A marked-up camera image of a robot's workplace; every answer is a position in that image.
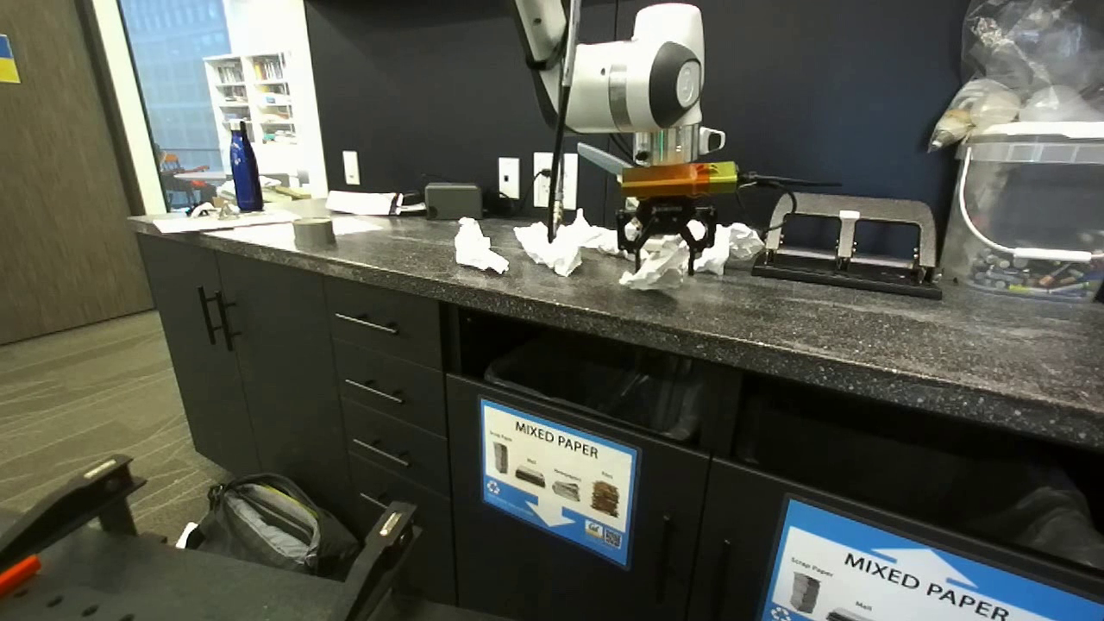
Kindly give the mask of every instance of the floor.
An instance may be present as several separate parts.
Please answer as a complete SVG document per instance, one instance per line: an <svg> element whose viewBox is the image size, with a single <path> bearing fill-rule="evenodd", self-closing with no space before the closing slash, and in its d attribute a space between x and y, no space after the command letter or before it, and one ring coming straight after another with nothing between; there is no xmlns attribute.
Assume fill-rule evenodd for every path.
<svg viewBox="0 0 1104 621"><path fill-rule="evenodd" d="M176 535L222 478L191 447L158 315L0 350L0 506L27 512L104 457L148 481L141 530Z"/></svg>

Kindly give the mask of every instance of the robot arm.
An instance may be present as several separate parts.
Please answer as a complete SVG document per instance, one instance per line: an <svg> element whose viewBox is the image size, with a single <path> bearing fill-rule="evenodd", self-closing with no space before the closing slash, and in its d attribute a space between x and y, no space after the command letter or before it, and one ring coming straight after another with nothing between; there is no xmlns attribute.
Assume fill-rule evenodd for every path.
<svg viewBox="0 0 1104 621"><path fill-rule="evenodd" d="M543 77L556 115L579 134L636 134L647 161L693 161L704 26L693 5L640 11L633 41L575 45L579 0L516 0L533 70Z"/></svg>

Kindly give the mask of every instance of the granite countertop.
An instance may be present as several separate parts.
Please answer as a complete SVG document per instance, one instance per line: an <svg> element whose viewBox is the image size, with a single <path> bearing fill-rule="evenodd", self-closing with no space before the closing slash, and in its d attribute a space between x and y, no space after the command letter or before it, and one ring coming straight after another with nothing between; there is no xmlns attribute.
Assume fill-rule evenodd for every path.
<svg viewBox="0 0 1104 621"><path fill-rule="evenodd" d="M454 261L455 226L336 222L337 250L293 250L290 226L205 230L205 244L487 315L728 363L901 407L1104 453L1104 306L950 291L946 300L693 276L677 292L619 286L623 259L586 251L564 280L487 222L509 276Z"/></svg>

